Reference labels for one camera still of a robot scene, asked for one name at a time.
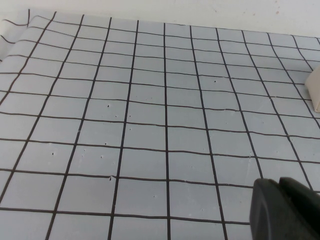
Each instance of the white wall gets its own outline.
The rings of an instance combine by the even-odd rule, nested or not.
[[[0,0],[26,8],[320,37],[319,0]]]

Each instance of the black object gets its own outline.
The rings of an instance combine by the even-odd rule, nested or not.
[[[250,226],[253,240],[320,240],[320,196],[289,177],[257,179]]]

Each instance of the black grid line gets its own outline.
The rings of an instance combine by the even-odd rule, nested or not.
[[[246,123],[246,119],[245,119],[243,110],[241,108],[241,104],[240,104],[240,101],[239,101],[239,98],[238,98],[238,93],[236,92],[236,89],[234,87],[234,84],[232,82],[232,79],[231,79],[231,76],[230,76],[230,73],[229,73],[229,69],[228,69],[228,67],[226,65],[226,60],[225,60],[225,57],[224,57],[224,53],[222,51],[222,48],[221,48],[221,45],[220,45],[220,41],[219,41],[219,33],[218,33],[217,29],[215,29],[215,31],[216,31],[216,36],[217,36],[217,39],[218,39],[217,41],[218,41],[218,45],[219,45],[219,48],[220,48],[221,56],[222,56],[222,59],[223,59],[223,62],[224,62],[225,70],[227,72],[227,75],[228,75],[228,78],[229,78],[229,81],[230,81],[230,85],[231,85],[233,93],[235,95],[235,98],[236,98],[236,101],[237,101],[237,104],[238,104],[238,108],[239,108],[239,112],[241,113],[241,118],[242,118],[243,125],[245,127],[245,131],[247,133],[247,136],[248,136],[248,139],[249,139],[249,142],[250,142],[250,146],[251,146],[251,149],[252,149],[252,152],[253,152],[253,156],[255,158],[255,161],[256,161],[256,164],[257,164],[257,167],[258,167],[258,170],[259,170],[260,177],[263,178],[263,173],[262,173],[262,170],[261,170],[259,159],[257,157],[257,153],[256,153],[254,144],[252,142],[252,139],[251,139],[251,136],[250,136],[250,133],[249,133],[249,129],[248,129],[248,126],[247,126],[247,123]]]
[[[53,21],[53,19],[54,19],[55,16],[56,16],[56,13],[57,13],[57,12],[54,12],[51,21],[48,22],[48,24],[46,25],[46,27],[48,27],[49,24]],[[39,37],[39,39],[38,39],[38,42],[40,41],[40,39],[42,38],[42,36],[43,36],[44,33],[45,33],[45,30],[43,30],[42,34],[40,35],[40,37]],[[34,46],[33,50],[32,50],[31,53],[30,53],[30,56],[32,55],[33,51],[36,49],[36,46],[37,46],[37,45]],[[20,73],[21,73],[22,70],[26,67],[27,63],[28,63],[28,59],[26,60],[24,66],[23,66],[22,69],[20,70]],[[19,74],[18,74],[18,76],[13,80],[13,82],[11,83],[9,90],[11,90],[13,84],[15,83],[15,80],[17,80],[18,77],[19,77]],[[3,101],[5,100],[5,98],[6,98],[7,96],[8,96],[8,93],[6,93],[6,95],[2,98],[2,100],[0,101],[0,105],[3,103]],[[20,158],[22,157],[22,154],[23,154],[23,152],[25,151],[25,149],[26,149],[26,147],[27,147],[28,140],[30,140],[30,137],[31,137],[31,135],[32,135],[32,133],[33,133],[35,127],[36,127],[37,122],[38,122],[37,120],[35,121],[35,123],[34,123],[34,125],[33,125],[33,128],[32,128],[32,130],[31,130],[31,132],[30,132],[27,140],[25,141],[25,143],[24,143],[24,145],[23,145],[23,148],[22,148],[22,150],[21,150],[21,152],[20,152],[20,154],[19,154],[19,156],[18,156],[18,158],[17,158],[17,160],[16,160],[16,162],[15,162],[15,164],[14,164],[14,167],[13,167],[14,170],[17,168],[18,163],[19,163],[19,160],[20,160]],[[8,186],[9,186],[9,183],[10,183],[13,175],[14,175],[14,171],[11,172],[9,178],[7,179],[7,181],[6,181],[6,183],[5,183],[5,186],[4,186],[4,188],[3,188],[3,190],[2,190],[2,193],[1,193],[1,195],[0,195],[0,203],[1,203],[1,201],[3,200],[3,198],[4,198],[4,196],[5,196],[5,193],[6,193],[6,191],[7,191],[7,188],[8,188]]]
[[[165,117],[165,175],[166,175],[166,215],[167,240],[171,240],[170,223],[170,176],[169,176],[169,140],[168,140],[168,99],[167,99],[167,64],[166,64],[166,24],[163,24],[163,71],[164,71],[164,117]]]
[[[111,240],[114,218],[115,218],[117,194],[118,194],[118,187],[119,187],[119,178],[118,177],[120,176],[122,155],[123,155],[123,149],[124,149],[124,143],[125,143],[126,126],[127,126],[128,110],[129,110],[129,100],[130,100],[130,93],[131,93],[131,83],[132,83],[132,77],[133,77],[133,73],[134,73],[135,53],[136,53],[136,46],[137,46],[137,39],[138,39],[138,28],[139,28],[139,21],[136,22],[136,32],[135,32],[135,40],[134,40],[132,66],[131,66],[128,94],[127,94],[127,102],[126,102],[126,106],[125,106],[125,115],[124,115],[123,129],[122,129],[121,147],[120,147],[120,153],[119,153],[118,168],[117,168],[117,172],[116,172],[117,178],[115,180],[112,210],[111,210],[111,215],[110,215],[109,233],[108,233],[108,238],[107,238],[108,240]]]
[[[213,171],[213,178],[214,178],[214,182],[216,184],[218,184],[215,161],[214,161],[213,151],[212,151],[212,147],[211,147],[210,134],[209,134],[209,130],[208,130],[206,110],[205,110],[204,99],[203,99],[203,95],[202,95],[202,91],[201,91],[200,78],[199,78],[199,74],[198,74],[197,60],[196,60],[196,54],[195,54],[195,50],[194,50],[194,42],[193,42],[193,37],[192,37],[192,27],[191,26],[190,26],[190,40],[191,40],[192,53],[193,53],[193,59],[194,59],[194,68],[195,68],[197,81],[198,81],[199,92],[200,92],[202,113],[203,113],[204,125],[205,125],[205,129],[206,129],[205,132],[206,132],[206,136],[207,136],[207,143],[208,143],[209,153],[210,153],[210,158],[211,158],[211,166],[212,166],[212,171]],[[223,207],[222,207],[222,202],[221,202],[221,197],[220,197],[220,190],[219,190],[219,186],[218,185],[215,186],[215,190],[216,190],[217,200],[218,200],[218,204],[219,204],[219,210],[220,210],[220,216],[221,216],[224,239],[228,240],[228,234],[227,234],[227,228],[226,228],[226,223],[225,223],[224,211],[223,211]]]
[[[249,56],[250,56],[250,51],[249,51],[248,46],[247,46],[247,43],[246,43],[245,34],[244,34],[243,31],[241,31],[241,32],[242,32],[242,36],[243,36],[243,40],[244,40],[245,47],[246,47],[246,49],[247,49],[247,51],[248,51],[248,53],[249,53]],[[255,61],[253,60],[253,58],[252,58],[251,56],[250,56],[250,58],[251,58],[251,61],[252,61],[253,65],[254,65],[254,67],[256,67]],[[270,96],[270,94],[269,94],[269,92],[268,92],[268,89],[267,89],[264,81],[262,80],[261,75],[260,75],[260,73],[259,73],[259,71],[258,71],[257,68],[256,68],[256,72],[257,72],[257,74],[258,74],[258,76],[259,76],[259,78],[260,78],[260,80],[261,80],[261,83],[262,83],[262,85],[263,85],[263,87],[264,87],[264,90],[265,90],[266,94],[268,95],[268,98],[269,98],[269,100],[270,100],[270,102],[271,102],[271,104],[272,104],[272,107],[273,107],[273,109],[274,109],[274,112],[276,113],[276,115],[277,115],[277,117],[278,117],[278,119],[279,119],[279,121],[280,121],[280,123],[281,123],[281,126],[282,126],[282,128],[283,128],[283,131],[284,131],[285,135],[289,135],[289,134],[288,134],[288,131],[287,131],[287,129],[286,129],[286,127],[285,127],[282,119],[281,119],[281,117],[279,116],[279,113],[278,113],[278,110],[277,110],[277,108],[276,108],[276,106],[275,106],[275,104],[274,104],[274,101],[273,101],[272,97]],[[291,148],[292,148],[292,150],[293,150],[293,152],[294,152],[294,155],[295,155],[297,161],[299,162],[299,165],[300,165],[300,167],[301,167],[301,170],[302,170],[302,172],[303,172],[303,175],[304,175],[304,177],[305,177],[305,180],[307,181],[307,183],[308,183],[308,185],[309,185],[309,188],[312,190],[313,188],[312,188],[312,186],[311,186],[311,184],[310,184],[310,181],[309,181],[309,179],[308,179],[308,176],[307,176],[307,173],[306,173],[306,171],[305,171],[305,169],[304,169],[304,166],[302,165],[302,163],[301,163],[301,161],[300,161],[300,158],[299,158],[299,156],[298,156],[298,153],[297,153],[297,151],[296,151],[296,148],[295,148],[294,144],[292,143],[290,137],[287,136],[286,138],[287,138],[287,140],[289,141],[289,143],[290,143],[290,145],[291,145]]]
[[[73,43],[72,43],[72,45],[71,45],[71,47],[70,47],[70,50],[69,50],[69,52],[68,52],[68,54],[67,54],[67,56],[66,56],[65,59],[68,58],[69,53],[70,53],[71,50],[72,50],[72,46],[73,46],[73,44],[74,44],[75,41],[76,41],[76,38],[77,38],[78,33],[79,33],[79,31],[80,31],[80,28],[81,28],[81,25],[82,25],[84,16],[85,16],[85,15],[82,15],[81,22],[80,22],[80,25],[79,25],[77,34],[76,34],[75,37],[74,37]],[[64,177],[63,177],[63,181],[62,181],[62,184],[61,184],[61,188],[60,188],[60,191],[59,191],[59,194],[58,194],[58,197],[57,197],[55,206],[54,206],[54,212],[53,212],[53,215],[52,215],[52,218],[51,218],[51,222],[50,222],[50,225],[49,225],[49,228],[48,228],[46,237],[45,237],[46,240],[48,240],[49,237],[50,237],[51,230],[52,230],[52,227],[53,227],[53,224],[54,224],[54,221],[55,221],[55,217],[56,217],[56,215],[57,215],[56,212],[57,212],[57,210],[58,210],[58,206],[59,206],[59,203],[60,203],[60,199],[61,199],[61,196],[62,196],[64,187],[65,187],[65,184],[66,184],[66,181],[67,181],[67,176],[68,176],[68,173],[69,173],[69,169],[70,169],[70,166],[71,166],[71,162],[72,162],[72,159],[73,159],[74,154],[75,154],[75,151],[76,151],[76,147],[77,147],[77,144],[78,144],[78,140],[79,140],[79,137],[80,137],[80,133],[81,133],[81,130],[82,130],[82,126],[83,126],[83,124],[84,124],[84,119],[85,119],[85,116],[86,116],[86,113],[87,113],[89,101],[90,101],[90,98],[91,98],[91,96],[92,96],[92,93],[93,93],[93,90],[94,90],[94,87],[95,87],[95,82],[96,82],[95,80],[96,80],[97,75],[98,75],[98,72],[99,72],[99,67],[100,67],[100,63],[101,63],[102,58],[103,58],[103,52],[104,52],[105,47],[106,47],[106,44],[107,44],[108,36],[109,36],[109,30],[108,30],[107,33],[106,33],[104,45],[103,45],[102,52],[101,52],[100,59],[99,59],[99,64],[98,64],[98,66],[97,66],[97,68],[96,68],[96,71],[95,71],[95,75],[94,75],[94,78],[93,78],[93,81],[92,81],[90,93],[89,93],[89,96],[88,96],[88,98],[87,98],[87,100],[86,100],[86,103],[85,103],[84,111],[83,111],[83,114],[82,114],[82,118],[81,118],[81,122],[80,122],[80,125],[79,125],[79,128],[78,128],[78,132],[77,132],[77,134],[76,134],[76,138],[75,138],[75,141],[74,141],[74,144],[73,144],[72,152],[71,152],[71,155],[70,155],[70,158],[69,158],[69,161],[68,161],[66,170],[65,170],[65,175],[64,175]]]

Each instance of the grid square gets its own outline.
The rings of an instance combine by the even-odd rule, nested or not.
[[[198,90],[168,88],[167,104],[201,108],[200,92]]]
[[[87,98],[92,87],[92,81],[58,79],[52,90],[52,95]]]
[[[84,114],[86,102],[86,99],[81,98],[50,96],[41,115],[81,118]]]
[[[233,88],[228,78],[199,76],[199,80],[200,80],[202,91],[213,90],[213,91],[233,92]]]
[[[92,98],[127,100],[129,85],[117,82],[96,82],[94,84]]]
[[[293,36],[298,48],[320,50],[320,44],[315,37]]]
[[[53,210],[63,178],[58,175],[15,172],[1,207]]]
[[[243,111],[252,111],[267,114],[275,113],[270,99],[266,96],[238,94],[238,98]]]
[[[320,165],[314,163],[302,163],[306,175],[314,191],[320,191],[319,171]]]
[[[109,30],[108,41],[114,42],[123,42],[123,43],[130,43],[134,44],[136,39],[135,32],[128,32],[128,31],[120,31],[120,30]]]
[[[114,217],[111,240],[163,240],[166,237],[166,219]]]
[[[67,49],[38,44],[34,49],[34,52],[32,53],[32,57],[48,59],[48,60],[64,61],[67,54],[68,54]]]
[[[114,53],[114,54],[133,55],[134,48],[135,48],[135,45],[132,43],[107,41],[104,48],[104,52]]]
[[[289,140],[284,136],[270,136],[251,133],[251,139],[257,156],[297,160]]]
[[[17,78],[11,90],[20,93],[48,94],[54,80],[53,77],[22,74]]]
[[[93,16],[93,15],[84,15],[82,20],[82,25],[89,25],[101,28],[108,28],[109,26],[109,17]]]
[[[78,64],[98,65],[101,57],[101,53],[71,50],[67,62]]]
[[[304,59],[296,48],[274,46],[273,49],[279,58]]]
[[[166,149],[166,129],[162,126],[127,124],[124,146],[141,149]]]
[[[113,18],[110,28],[135,32],[137,30],[137,21]]]
[[[73,36],[63,35],[53,31],[45,31],[40,43],[69,49],[74,39]]]
[[[250,132],[285,135],[284,128],[276,115],[254,112],[244,112],[243,115]]]
[[[171,239],[224,239],[224,231],[221,224],[211,222],[171,220]]]
[[[132,85],[130,101],[165,104],[165,89],[159,86]]]
[[[81,26],[78,38],[105,40],[108,30],[94,26]]]
[[[40,117],[31,140],[74,143],[80,120]]]
[[[34,116],[0,114],[0,138],[27,139],[36,119]]]
[[[7,183],[9,176],[10,176],[9,171],[0,171],[0,191],[1,191],[1,193]]]
[[[218,28],[217,30],[219,33],[220,41],[223,41],[223,40],[226,40],[226,41],[231,40],[236,42],[244,41],[244,37],[240,30],[223,29],[223,28]]]
[[[226,224],[225,226],[229,240],[245,240],[252,238],[249,225]]]
[[[164,60],[152,57],[139,57],[134,58],[134,68],[147,71],[164,71]]]
[[[124,149],[120,176],[143,179],[165,179],[166,153],[160,151]]]
[[[264,85],[260,81],[231,79],[235,92],[239,94],[257,94],[267,96]]]
[[[77,25],[71,25],[71,24],[64,24],[56,21],[50,22],[49,26],[47,27],[47,30],[56,31],[63,34],[68,34],[75,36],[77,34],[79,26]]]
[[[38,115],[46,97],[20,93],[9,93],[0,106],[0,112]]]
[[[17,74],[0,74],[0,90],[7,91],[10,88],[11,83],[17,76]]]
[[[293,84],[277,83],[277,82],[265,82],[264,84],[271,97],[285,97],[285,98],[300,99],[297,89]]]
[[[165,74],[163,72],[153,72],[134,69],[132,73],[132,83],[164,86]]]
[[[66,62],[62,68],[60,78],[93,80],[97,66]]]
[[[165,24],[165,34],[168,36],[190,38],[190,26],[167,23]]]
[[[162,47],[164,45],[164,37],[161,35],[153,35],[139,32],[137,35],[136,43]]]
[[[259,159],[259,163],[264,178],[275,180],[278,183],[281,177],[289,177],[308,186],[307,180],[298,162]]]
[[[180,37],[174,37],[174,36],[165,36],[165,47],[192,49],[190,38],[180,38]]]
[[[248,53],[252,56],[276,57],[273,48],[269,45],[247,44],[246,46],[248,47]]]
[[[224,219],[248,222],[253,190],[233,186],[220,186],[219,190]]]
[[[28,142],[16,169],[65,173],[72,148],[71,145]]]
[[[240,42],[221,41],[221,50],[223,53],[248,54],[246,45]]]
[[[14,167],[24,144],[25,142],[23,141],[0,140],[1,169],[12,169]]]
[[[309,72],[302,71],[287,71],[290,78],[295,84],[305,84],[307,78],[309,77]]]
[[[227,66],[230,77],[237,79],[260,80],[254,67],[249,66]]]
[[[224,53],[223,56],[227,65],[254,66],[250,56],[246,54]]]
[[[115,213],[166,216],[166,196],[165,182],[120,179]]]
[[[320,163],[319,140],[312,138],[290,137],[301,161]]]
[[[224,63],[224,60],[220,52],[195,50],[194,54],[195,54],[195,59],[198,63],[200,62],[212,63],[212,64]]]
[[[169,152],[169,176],[173,180],[215,183],[209,155]]]
[[[123,122],[126,105],[125,101],[90,99],[85,119]]]
[[[22,56],[6,57],[0,64],[0,73],[19,73],[25,65],[26,60],[27,59]]]
[[[193,39],[217,40],[217,32],[212,27],[192,26]]]
[[[135,47],[136,57],[164,57],[164,48],[162,46],[146,46],[146,45],[136,45]]]
[[[205,110],[206,121],[209,129],[230,131],[245,131],[245,125],[239,111]]]
[[[78,142],[120,147],[123,126],[123,123],[84,121]]]
[[[167,122],[169,126],[206,128],[202,109],[168,106]]]
[[[193,51],[189,49],[179,49],[179,48],[168,47],[165,49],[165,57],[167,59],[194,61]]]
[[[130,102],[127,121],[130,123],[165,125],[165,106]]]
[[[305,71],[311,72],[309,66],[304,60],[295,60],[295,59],[281,59],[281,62],[285,69],[294,70],[294,71]]]
[[[57,214],[50,233],[51,240],[103,240],[108,235],[109,216]]]
[[[218,110],[239,109],[236,96],[231,92],[204,91],[202,97],[205,108]]]
[[[307,60],[320,61],[320,52],[319,51],[301,49],[300,52]]]
[[[58,75],[61,66],[61,62],[30,58],[22,72],[55,77]]]
[[[257,68],[263,81],[291,83],[286,71],[280,69]]]
[[[216,187],[170,182],[170,212],[174,217],[221,220]]]
[[[168,145],[171,151],[209,153],[208,137],[205,130],[168,127]]]
[[[162,35],[164,33],[164,23],[139,20],[139,32]]]
[[[283,69],[280,61],[275,57],[253,56],[252,59],[258,68]]]
[[[110,66],[99,66],[96,80],[129,83],[131,70]]]
[[[294,38],[290,35],[269,33],[272,45],[296,48]]]
[[[115,183],[113,177],[68,176],[58,210],[111,213]]]
[[[240,132],[209,131],[214,154],[251,156],[252,148],[248,135]]]
[[[166,74],[166,86],[169,88],[199,89],[197,76],[178,73]]]
[[[114,53],[104,53],[101,60],[101,65],[118,68],[131,68],[132,61],[132,56],[119,55]]]
[[[0,232],[4,239],[25,239],[32,236],[34,240],[46,238],[52,214],[27,211],[1,211]]]
[[[310,117],[303,100],[273,97],[272,101],[279,114]]]
[[[196,74],[195,63],[191,61],[179,61],[166,59],[166,71],[169,73]]]
[[[193,39],[194,50],[220,52],[218,41]]]
[[[226,67],[224,65],[198,62],[197,68],[199,75],[228,77]]]
[[[94,52],[100,53],[104,47],[104,44],[105,44],[104,41],[100,41],[100,40],[76,38],[72,49],[83,50],[83,51],[94,51]]]
[[[94,146],[77,146],[69,173],[97,176],[116,176],[119,149]]]
[[[270,44],[268,34],[266,32],[243,31],[245,41],[251,44]]]
[[[253,186],[255,180],[260,178],[254,157],[214,156],[214,166],[220,184]]]

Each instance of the grid mat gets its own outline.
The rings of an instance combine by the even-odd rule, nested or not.
[[[320,192],[319,39],[28,13],[1,36],[1,239],[248,240],[255,179]]]

